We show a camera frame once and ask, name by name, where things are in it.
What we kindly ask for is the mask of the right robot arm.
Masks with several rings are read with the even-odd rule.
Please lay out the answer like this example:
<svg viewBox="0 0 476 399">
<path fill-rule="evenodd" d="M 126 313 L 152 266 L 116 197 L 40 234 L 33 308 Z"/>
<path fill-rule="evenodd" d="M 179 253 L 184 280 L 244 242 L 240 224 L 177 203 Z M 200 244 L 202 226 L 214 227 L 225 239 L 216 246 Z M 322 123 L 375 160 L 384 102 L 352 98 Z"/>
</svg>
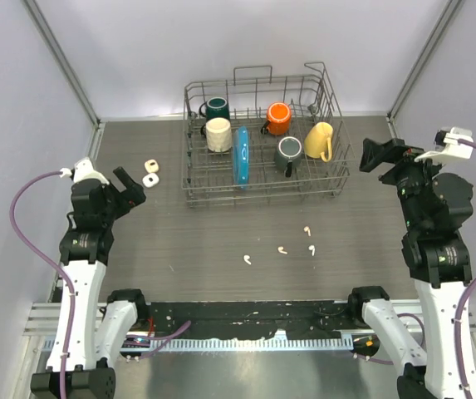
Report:
<svg viewBox="0 0 476 399">
<path fill-rule="evenodd" d="M 370 327 L 397 373 L 401 398 L 476 398 L 476 367 L 469 326 L 469 296 L 476 284 L 469 250 L 459 232 L 472 216 L 474 187 L 402 139 L 364 139 L 359 169 L 395 187 L 405 219 L 402 254 L 419 295 L 425 344 L 411 336 L 380 286 L 354 288 L 346 316 Z"/>
</svg>

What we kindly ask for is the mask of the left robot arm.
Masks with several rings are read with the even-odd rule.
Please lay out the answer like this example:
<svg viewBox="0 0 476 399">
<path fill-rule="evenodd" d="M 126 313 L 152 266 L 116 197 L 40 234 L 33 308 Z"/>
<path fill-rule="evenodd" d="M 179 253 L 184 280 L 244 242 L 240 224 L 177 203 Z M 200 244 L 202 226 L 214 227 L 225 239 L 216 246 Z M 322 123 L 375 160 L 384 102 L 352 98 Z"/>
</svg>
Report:
<svg viewBox="0 0 476 399">
<path fill-rule="evenodd" d="M 129 331 L 142 330 L 150 311 L 139 289 L 116 290 L 105 316 L 96 320 L 98 298 L 114 243 L 114 222 L 145 202 L 143 187 L 118 167 L 118 190 L 88 158 L 67 174 L 72 211 L 60 245 L 61 309 L 52 352 L 44 372 L 31 379 L 37 398 L 112 398 L 115 361 Z"/>
</svg>

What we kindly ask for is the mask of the white earbud charging case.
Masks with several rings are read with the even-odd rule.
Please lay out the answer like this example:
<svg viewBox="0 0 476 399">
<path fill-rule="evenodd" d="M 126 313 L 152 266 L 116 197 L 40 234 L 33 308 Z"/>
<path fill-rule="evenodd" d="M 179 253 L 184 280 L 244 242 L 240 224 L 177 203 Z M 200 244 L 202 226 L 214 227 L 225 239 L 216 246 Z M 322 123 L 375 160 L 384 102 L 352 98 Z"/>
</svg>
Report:
<svg viewBox="0 0 476 399">
<path fill-rule="evenodd" d="M 143 177 L 142 183 L 148 189 L 155 187 L 159 183 L 159 176 L 156 173 L 149 173 Z"/>
</svg>

